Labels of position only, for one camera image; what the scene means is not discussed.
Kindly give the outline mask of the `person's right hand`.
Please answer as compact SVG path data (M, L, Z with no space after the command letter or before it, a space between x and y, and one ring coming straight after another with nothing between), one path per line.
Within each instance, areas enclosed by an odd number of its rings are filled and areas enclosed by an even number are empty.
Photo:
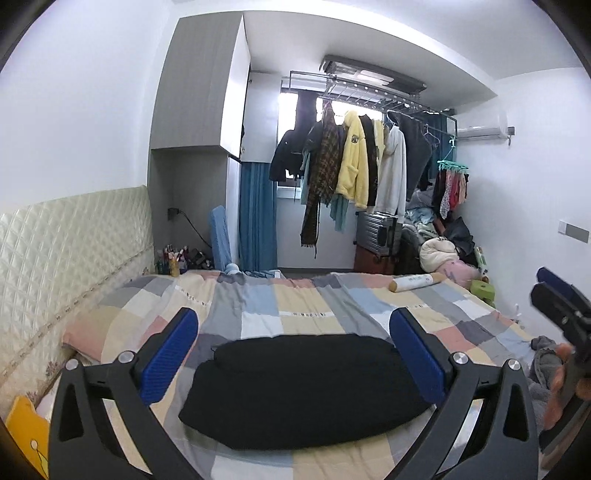
M544 414L543 427L545 430L550 430L553 428L562 416L563 403L560 399L560 396L564 385L566 362L571 358L572 352L573 347L569 344L562 343L557 347L556 353L562 364L555 371L551 383L551 395L547 404L546 412Z

